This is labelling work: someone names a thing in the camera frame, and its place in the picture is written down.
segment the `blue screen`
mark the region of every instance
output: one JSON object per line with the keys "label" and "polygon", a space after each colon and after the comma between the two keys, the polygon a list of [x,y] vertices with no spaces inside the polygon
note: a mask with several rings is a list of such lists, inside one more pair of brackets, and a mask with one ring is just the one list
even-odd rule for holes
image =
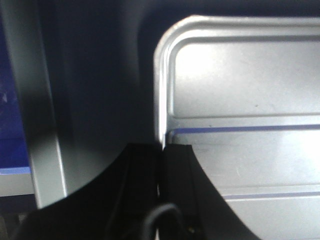
{"label": "blue screen", "polygon": [[0,169],[27,166],[24,131],[0,16]]}

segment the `black cable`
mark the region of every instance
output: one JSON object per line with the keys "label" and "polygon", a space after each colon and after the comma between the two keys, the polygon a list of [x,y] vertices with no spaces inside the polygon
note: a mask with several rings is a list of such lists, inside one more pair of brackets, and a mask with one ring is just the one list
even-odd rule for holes
{"label": "black cable", "polygon": [[184,220],[179,208],[173,203],[165,203],[155,207],[144,218],[142,225],[141,240],[154,240],[154,227],[156,220],[163,214],[172,214],[176,219],[178,227],[185,236],[185,239],[191,239],[190,234],[185,229]]}

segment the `gray metal frame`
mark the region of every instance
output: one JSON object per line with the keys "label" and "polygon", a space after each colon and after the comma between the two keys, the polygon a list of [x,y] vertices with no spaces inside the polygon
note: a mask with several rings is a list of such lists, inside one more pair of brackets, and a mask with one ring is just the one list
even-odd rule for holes
{"label": "gray metal frame", "polygon": [[37,3],[2,0],[1,16],[20,104],[37,206],[67,195]]}

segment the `silver metal surface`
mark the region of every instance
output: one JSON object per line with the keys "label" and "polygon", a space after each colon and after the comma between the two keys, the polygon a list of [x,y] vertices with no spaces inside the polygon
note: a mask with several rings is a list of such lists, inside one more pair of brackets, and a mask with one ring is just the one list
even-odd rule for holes
{"label": "silver metal surface", "polygon": [[155,135],[266,240],[319,239],[320,19],[191,16],[154,55]]}
{"label": "silver metal surface", "polygon": [[0,169],[0,197],[34,193],[31,174],[24,171],[24,167]]}

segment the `gray plastic panel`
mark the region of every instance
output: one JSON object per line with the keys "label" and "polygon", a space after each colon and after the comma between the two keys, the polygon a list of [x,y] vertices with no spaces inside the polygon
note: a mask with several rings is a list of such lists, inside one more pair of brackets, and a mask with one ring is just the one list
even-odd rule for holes
{"label": "gray plastic panel", "polygon": [[320,18],[191,16],[154,55],[155,135],[266,240],[320,239]]}

